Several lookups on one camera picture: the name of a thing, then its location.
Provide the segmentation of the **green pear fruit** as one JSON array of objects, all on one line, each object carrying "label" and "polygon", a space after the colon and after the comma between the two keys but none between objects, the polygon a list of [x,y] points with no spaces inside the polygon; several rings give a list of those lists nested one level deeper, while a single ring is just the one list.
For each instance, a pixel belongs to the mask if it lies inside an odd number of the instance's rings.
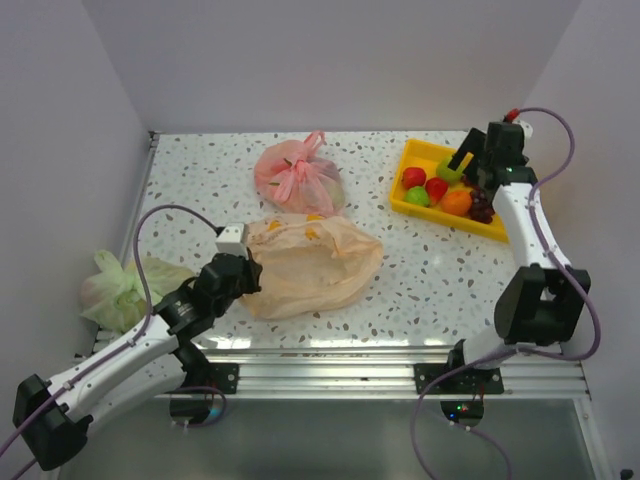
[{"label": "green pear fruit", "polygon": [[451,155],[441,160],[436,167],[436,176],[446,181],[449,185],[455,185],[461,181],[466,167],[473,159],[473,155],[471,153],[467,153],[457,168],[450,166],[453,159],[454,155]]}]

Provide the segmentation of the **dark red grape bunch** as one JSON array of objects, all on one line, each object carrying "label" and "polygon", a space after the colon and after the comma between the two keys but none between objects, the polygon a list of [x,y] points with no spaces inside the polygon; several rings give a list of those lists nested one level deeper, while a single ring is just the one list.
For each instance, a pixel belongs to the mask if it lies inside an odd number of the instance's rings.
[{"label": "dark red grape bunch", "polygon": [[470,188],[471,207],[468,211],[469,218],[476,222],[490,224],[493,221],[495,211],[485,192],[479,186],[473,184],[466,176],[462,176],[461,181],[464,186]]}]

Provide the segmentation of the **red strawberry shaped fruit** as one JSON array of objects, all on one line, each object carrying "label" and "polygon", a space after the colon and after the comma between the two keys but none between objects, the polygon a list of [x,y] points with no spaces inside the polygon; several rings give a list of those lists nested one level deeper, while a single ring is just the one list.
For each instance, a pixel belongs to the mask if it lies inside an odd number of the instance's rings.
[{"label": "red strawberry shaped fruit", "polygon": [[448,192],[449,184],[439,178],[433,177],[426,181],[425,190],[431,205],[436,205]]}]

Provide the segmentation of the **orange round fruit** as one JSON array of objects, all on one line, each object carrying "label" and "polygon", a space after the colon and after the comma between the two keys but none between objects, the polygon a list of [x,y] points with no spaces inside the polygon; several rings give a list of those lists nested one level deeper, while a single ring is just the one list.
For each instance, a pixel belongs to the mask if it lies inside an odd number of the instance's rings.
[{"label": "orange round fruit", "polygon": [[464,190],[451,191],[440,200],[440,209],[449,215],[464,217],[471,209],[473,200],[471,194]]}]

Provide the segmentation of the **red round fruit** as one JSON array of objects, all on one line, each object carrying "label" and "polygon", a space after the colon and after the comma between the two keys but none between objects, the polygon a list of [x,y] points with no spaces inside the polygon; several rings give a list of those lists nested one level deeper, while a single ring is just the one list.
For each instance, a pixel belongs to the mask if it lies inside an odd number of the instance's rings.
[{"label": "red round fruit", "polygon": [[420,167],[408,167],[402,172],[401,183],[406,190],[423,187],[426,181],[426,172]]}]

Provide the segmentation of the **green round bumpy fruit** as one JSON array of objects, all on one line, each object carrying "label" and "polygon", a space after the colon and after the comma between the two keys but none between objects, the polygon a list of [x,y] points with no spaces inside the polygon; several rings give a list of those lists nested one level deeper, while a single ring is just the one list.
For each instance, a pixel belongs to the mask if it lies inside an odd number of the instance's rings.
[{"label": "green round bumpy fruit", "polygon": [[431,205],[429,194],[424,186],[410,188],[406,192],[403,201],[419,207],[429,207]]}]

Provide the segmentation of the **orange plastic fruit bag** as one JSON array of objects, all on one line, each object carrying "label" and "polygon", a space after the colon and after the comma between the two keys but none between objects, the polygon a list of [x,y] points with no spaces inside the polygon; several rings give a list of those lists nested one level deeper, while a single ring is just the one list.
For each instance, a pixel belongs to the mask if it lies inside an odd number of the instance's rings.
[{"label": "orange plastic fruit bag", "polygon": [[382,262],[382,242],[341,216],[282,214],[248,225],[261,291],[241,298],[255,318],[280,320],[356,302]]}]

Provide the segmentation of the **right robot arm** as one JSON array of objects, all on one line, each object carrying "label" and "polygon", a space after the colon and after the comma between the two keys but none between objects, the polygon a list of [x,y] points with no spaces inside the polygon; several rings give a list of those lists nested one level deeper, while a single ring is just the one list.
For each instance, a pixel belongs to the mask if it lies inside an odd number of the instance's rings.
[{"label": "right robot arm", "polygon": [[494,307],[493,324],[449,352],[445,379],[468,392],[481,370],[516,354],[545,355],[571,339],[591,286],[587,271],[572,267],[546,220],[539,181],[524,154],[525,133],[511,121],[473,128],[452,158],[471,160],[465,176],[479,187],[506,229],[517,270]]}]

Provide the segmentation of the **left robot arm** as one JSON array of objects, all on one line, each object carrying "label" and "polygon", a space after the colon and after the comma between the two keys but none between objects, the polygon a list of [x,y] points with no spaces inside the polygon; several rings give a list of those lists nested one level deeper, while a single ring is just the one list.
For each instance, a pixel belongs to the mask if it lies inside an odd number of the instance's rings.
[{"label": "left robot arm", "polygon": [[235,300],[259,292],[261,273],[250,255],[217,254],[153,307],[149,320],[98,354],[48,380],[32,375],[22,381],[13,423],[34,464],[44,471],[64,465],[99,422],[157,394],[224,398],[229,388],[193,340]]}]

